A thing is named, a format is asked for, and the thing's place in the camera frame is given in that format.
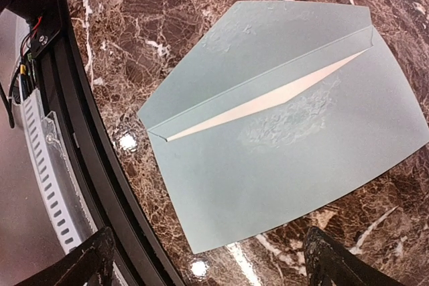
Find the cream letter paper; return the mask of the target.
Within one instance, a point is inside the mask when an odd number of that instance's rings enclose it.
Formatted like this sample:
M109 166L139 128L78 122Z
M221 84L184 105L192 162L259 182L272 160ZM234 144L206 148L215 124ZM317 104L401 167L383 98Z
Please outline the cream letter paper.
M198 123L197 125L184 129L183 131L176 133L175 135L171 135L166 138L166 141L170 142L197 132L204 131L211 127L215 127L224 123L234 121L236 119L247 117L260 111L264 111L265 109L270 109L272 107L284 104L289 100L292 100L295 96L298 96L305 90L309 89L311 86L314 86L316 83L322 81L323 79L331 75L333 72L337 71L339 68L342 68L351 60L354 60L366 51L367 49L348 56L342 60L332 63L331 65L325 66L297 80L294 80L291 83L285 84L279 88L276 88L270 92L258 96L257 98L244 102L239 106L236 106L208 120Z

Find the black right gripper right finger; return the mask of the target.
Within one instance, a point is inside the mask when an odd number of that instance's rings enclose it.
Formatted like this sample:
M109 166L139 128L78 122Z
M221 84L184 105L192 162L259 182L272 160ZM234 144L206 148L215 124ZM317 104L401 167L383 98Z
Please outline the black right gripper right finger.
M304 259L309 285L401 285L316 226L310 227L305 236Z

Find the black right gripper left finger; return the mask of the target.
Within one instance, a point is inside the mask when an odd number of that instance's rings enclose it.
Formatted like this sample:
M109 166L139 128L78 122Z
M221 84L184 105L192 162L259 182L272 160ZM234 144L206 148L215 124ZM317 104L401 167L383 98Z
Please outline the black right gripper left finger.
M32 277L32 285L111 285L112 230L103 227L63 259Z

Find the blue-grey envelope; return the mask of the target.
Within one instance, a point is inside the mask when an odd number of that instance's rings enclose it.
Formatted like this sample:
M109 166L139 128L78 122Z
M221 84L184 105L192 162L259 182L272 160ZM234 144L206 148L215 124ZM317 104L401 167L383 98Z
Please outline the blue-grey envelope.
M288 102L170 142L367 49ZM192 252L295 220L428 142L428 125L367 7L236 2L138 112Z

